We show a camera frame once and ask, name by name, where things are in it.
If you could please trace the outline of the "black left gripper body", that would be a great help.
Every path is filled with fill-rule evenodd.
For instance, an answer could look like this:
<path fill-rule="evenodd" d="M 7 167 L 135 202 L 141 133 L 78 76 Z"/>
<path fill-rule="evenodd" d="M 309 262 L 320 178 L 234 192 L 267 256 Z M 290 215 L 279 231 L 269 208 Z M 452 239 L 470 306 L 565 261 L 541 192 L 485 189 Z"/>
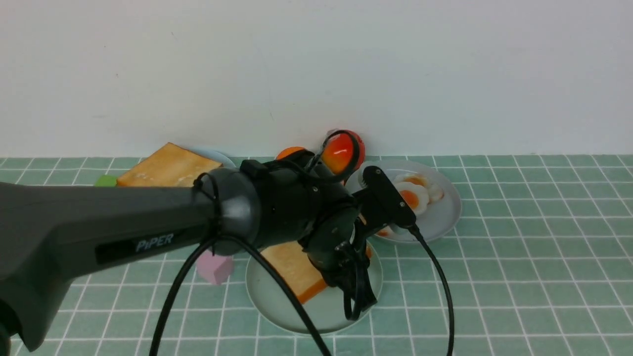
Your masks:
<path fill-rule="evenodd" d="M 308 236 L 299 244 L 330 288 L 370 286 L 370 253 L 365 237 L 357 233 L 358 210 L 353 206 L 332 208 L 321 214 Z"/>

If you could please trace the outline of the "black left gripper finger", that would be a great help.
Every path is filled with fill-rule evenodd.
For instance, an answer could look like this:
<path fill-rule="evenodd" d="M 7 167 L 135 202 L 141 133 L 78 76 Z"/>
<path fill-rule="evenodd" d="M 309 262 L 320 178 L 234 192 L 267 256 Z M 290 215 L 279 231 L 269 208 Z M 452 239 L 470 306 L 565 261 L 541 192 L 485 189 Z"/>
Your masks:
<path fill-rule="evenodd" d="M 343 309 L 346 320 L 357 321 L 361 314 L 376 304 L 377 298 L 371 286 L 370 258 L 353 259 L 346 266 L 342 279 Z"/>

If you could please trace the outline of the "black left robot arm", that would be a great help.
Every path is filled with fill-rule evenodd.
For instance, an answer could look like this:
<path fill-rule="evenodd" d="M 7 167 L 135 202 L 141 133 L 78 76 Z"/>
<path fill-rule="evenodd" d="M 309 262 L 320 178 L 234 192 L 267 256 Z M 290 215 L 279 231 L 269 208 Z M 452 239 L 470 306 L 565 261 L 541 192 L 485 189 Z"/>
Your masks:
<path fill-rule="evenodd" d="M 205 251 L 249 253 L 289 298 L 324 356 L 328 347 L 280 269 L 262 251 L 296 241 L 328 286 L 344 294 L 344 315 L 375 305 L 359 203 L 302 150 L 280 160 L 244 160 L 203 172 L 187 187 L 1 184 L 1 354 L 20 336 L 30 351 L 45 340 L 78 277 L 197 245 L 174 280 L 152 336 L 158 353 L 183 280 Z"/>

